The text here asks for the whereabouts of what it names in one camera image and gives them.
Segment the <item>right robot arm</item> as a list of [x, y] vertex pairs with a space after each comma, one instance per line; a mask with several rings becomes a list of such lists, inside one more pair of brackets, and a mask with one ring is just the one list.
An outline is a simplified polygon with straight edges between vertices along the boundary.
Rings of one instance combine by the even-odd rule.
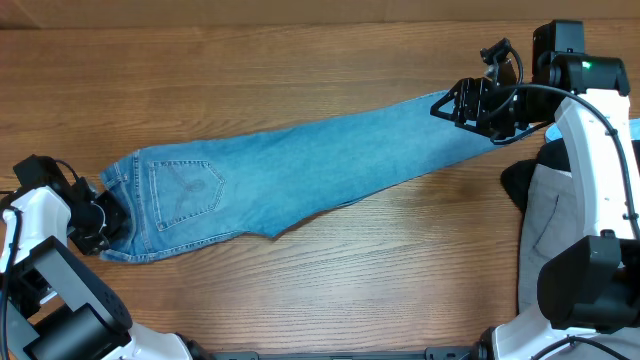
[[639, 169], [622, 60], [585, 50], [579, 21], [534, 31], [532, 79], [508, 40], [480, 52], [487, 71], [459, 80], [431, 107], [457, 127], [507, 145], [555, 124], [565, 144], [577, 204], [576, 243], [546, 263], [537, 302], [486, 330], [471, 359], [542, 359], [639, 324]]

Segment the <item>light blue denim jeans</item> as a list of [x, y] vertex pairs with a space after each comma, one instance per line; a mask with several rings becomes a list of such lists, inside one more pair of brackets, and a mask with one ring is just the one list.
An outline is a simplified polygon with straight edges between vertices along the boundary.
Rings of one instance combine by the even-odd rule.
[[492, 150], [488, 139], [433, 116], [438, 99], [431, 93], [276, 131], [136, 150], [101, 175], [129, 215], [101, 258], [150, 263], [243, 234], [273, 238]]

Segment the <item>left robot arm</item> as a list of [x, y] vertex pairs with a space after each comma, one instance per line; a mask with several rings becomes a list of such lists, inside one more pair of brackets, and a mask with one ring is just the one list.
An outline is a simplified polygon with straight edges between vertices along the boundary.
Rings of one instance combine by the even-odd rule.
[[67, 180], [63, 161], [31, 155], [13, 168], [1, 216], [1, 356], [4, 359], [208, 359], [177, 333], [133, 321], [119, 296], [70, 250], [107, 249], [129, 217], [112, 193], [83, 177]]

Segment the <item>grey garment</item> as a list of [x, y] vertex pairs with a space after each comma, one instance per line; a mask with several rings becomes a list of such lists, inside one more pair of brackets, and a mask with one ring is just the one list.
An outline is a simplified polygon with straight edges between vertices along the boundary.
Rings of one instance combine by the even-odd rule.
[[582, 238], [569, 172], [536, 165], [527, 195], [519, 249], [519, 313], [536, 303], [543, 265]]

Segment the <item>light blue garment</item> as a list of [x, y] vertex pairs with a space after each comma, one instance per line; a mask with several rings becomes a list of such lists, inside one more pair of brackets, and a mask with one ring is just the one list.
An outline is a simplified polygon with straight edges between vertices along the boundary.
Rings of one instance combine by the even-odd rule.
[[[640, 139], [640, 119], [639, 118], [630, 120], [630, 134], [631, 134], [632, 140]], [[562, 134], [558, 129], [557, 125], [554, 124], [554, 125], [551, 125], [545, 131], [544, 138], [546, 143], [550, 143], [552, 141], [561, 139]]]

